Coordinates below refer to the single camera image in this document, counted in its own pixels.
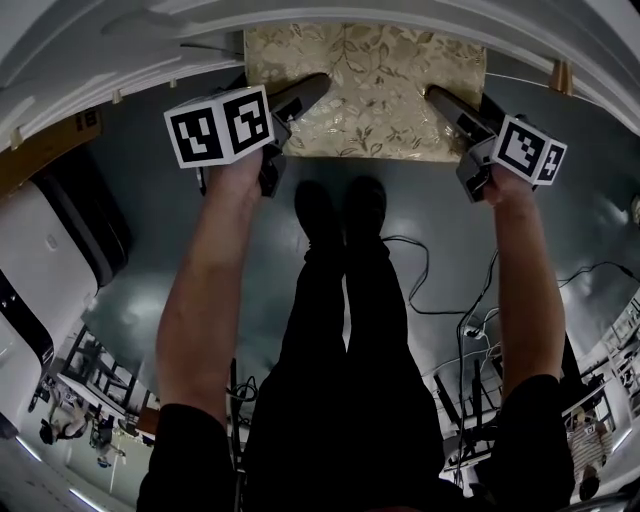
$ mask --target forearm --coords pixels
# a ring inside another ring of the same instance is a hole
[[[560,377],[564,308],[533,195],[509,198],[494,211],[506,398],[534,375]]]
[[[197,407],[222,424],[254,205],[253,192],[238,195],[213,180],[158,330],[162,403]]]

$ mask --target foot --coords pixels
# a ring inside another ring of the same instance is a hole
[[[378,238],[386,210],[387,195],[382,184],[367,176],[356,178],[344,204],[347,243]]]
[[[300,183],[296,190],[295,209],[310,247],[335,251],[344,246],[338,215],[322,185],[315,181]]]

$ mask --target beige fabric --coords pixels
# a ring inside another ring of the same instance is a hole
[[[333,85],[300,120],[285,153],[458,161],[459,142],[423,98],[430,84],[478,106],[484,48],[391,25],[294,23],[245,32],[249,84],[268,92],[311,73]]]

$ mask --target white appliance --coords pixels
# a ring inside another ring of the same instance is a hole
[[[0,437],[20,431],[43,371],[97,288],[35,185],[0,202]]]
[[[0,150],[12,132],[27,138],[112,98],[241,66],[240,30],[305,20],[446,33],[549,73],[567,61],[576,91],[640,134],[640,14],[629,0],[3,0]]]

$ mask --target person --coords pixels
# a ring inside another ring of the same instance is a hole
[[[600,488],[598,471],[611,456],[613,439],[601,421],[587,421],[582,407],[574,411],[576,424],[569,437],[573,457],[573,473],[582,501],[593,498]]]
[[[79,398],[70,403],[57,388],[52,389],[53,403],[47,419],[40,421],[40,439],[52,445],[58,441],[78,439],[87,430],[89,402],[80,405]]]
[[[98,466],[101,468],[110,468],[112,464],[109,462],[109,455],[113,452],[121,457],[127,454],[119,448],[113,446],[113,416],[109,416],[107,420],[102,420],[98,424],[95,434],[92,435],[92,445],[98,454]]]
[[[169,294],[157,339],[163,406],[139,511],[233,509],[226,386],[261,160],[258,151],[212,176]],[[492,174],[485,192],[500,255],[504,383],[491,493],[505,510],[555,510],[573,489],[557,399],[564,310],[530,185],[501,167]],[[279,361],[256,402],[243,510],[481,507],[438,478],[436,407],[409,351],[405,302],[380,238],[384,189],[366,177],[351,185],[346,245],[322,187],[299,185],[295,208],[310,249]]]

